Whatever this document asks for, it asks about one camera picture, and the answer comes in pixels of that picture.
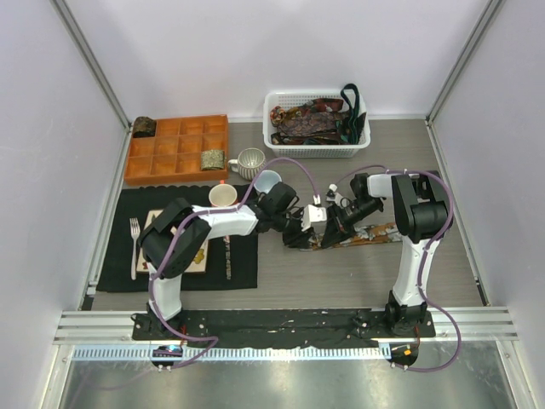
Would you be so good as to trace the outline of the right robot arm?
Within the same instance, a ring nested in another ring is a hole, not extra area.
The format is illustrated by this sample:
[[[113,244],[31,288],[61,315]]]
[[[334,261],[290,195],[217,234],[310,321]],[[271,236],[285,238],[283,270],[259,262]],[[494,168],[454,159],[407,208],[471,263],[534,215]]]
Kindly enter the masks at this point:
[[[437,171],[357,173],[350,181],[354,199],[346,205],[309,205],[296,223],[297,234],[309,238],[313,224],[325,223],[319,246],[323,249],[356,236],[355,225],[393,201],[394,223],[401,235],[398,277],[388,294],[382,316],[387,331],[396,337],[415,333],[427,324],[427,280],[433,255],[453,221],[450,189]]]

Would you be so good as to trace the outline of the orange grey floral tie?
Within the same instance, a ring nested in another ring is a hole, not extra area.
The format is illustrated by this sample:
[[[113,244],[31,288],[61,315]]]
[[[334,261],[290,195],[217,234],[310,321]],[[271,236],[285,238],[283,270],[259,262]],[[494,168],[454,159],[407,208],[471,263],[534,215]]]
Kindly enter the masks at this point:
[[[381,245],[398,243],[402,241],[402,235],[394,222],[381,225],[365,225],[355,228],[354,236],[333,244],[329,248],[322,246],[324,233],[314,233],[301,251],[320,251],[342,247],[354,247],[363,245]]]

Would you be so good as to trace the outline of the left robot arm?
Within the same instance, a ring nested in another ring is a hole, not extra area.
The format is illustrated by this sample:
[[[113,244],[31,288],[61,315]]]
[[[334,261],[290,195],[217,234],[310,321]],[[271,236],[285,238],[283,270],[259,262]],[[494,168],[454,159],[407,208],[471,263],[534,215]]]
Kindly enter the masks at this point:
[[[304,210],[293,209],[297,201],[295,190],[278,182],[249,203],[202,207],[184,198],[170,202],[136,240],[149,274],[146,313],[134,316],[138,338],[170,340],[180,335],[182,277],[204,243],[275,230],[285,246],[305,247],[311,229],[303,226]]]

